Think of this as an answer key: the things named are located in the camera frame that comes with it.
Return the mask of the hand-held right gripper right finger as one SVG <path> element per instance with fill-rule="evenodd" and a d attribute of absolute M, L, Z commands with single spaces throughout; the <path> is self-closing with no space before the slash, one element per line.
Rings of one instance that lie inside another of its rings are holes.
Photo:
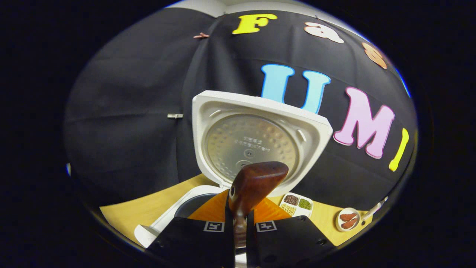
<path fill-rule="evenodd" d="M 318 268 L 337 247 L 308 217 L 292 217 L 248 228 L 248 268 Z"/>

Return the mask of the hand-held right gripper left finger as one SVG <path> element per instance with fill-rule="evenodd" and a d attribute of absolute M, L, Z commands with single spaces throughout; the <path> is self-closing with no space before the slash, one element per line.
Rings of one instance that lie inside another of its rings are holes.
<path fill-rule="evenodd" d="M 158 223 L 146 253 L 162 268 L 233 268 L 235 246 L 228 190 L 200 193 L 179 203 Z"/>

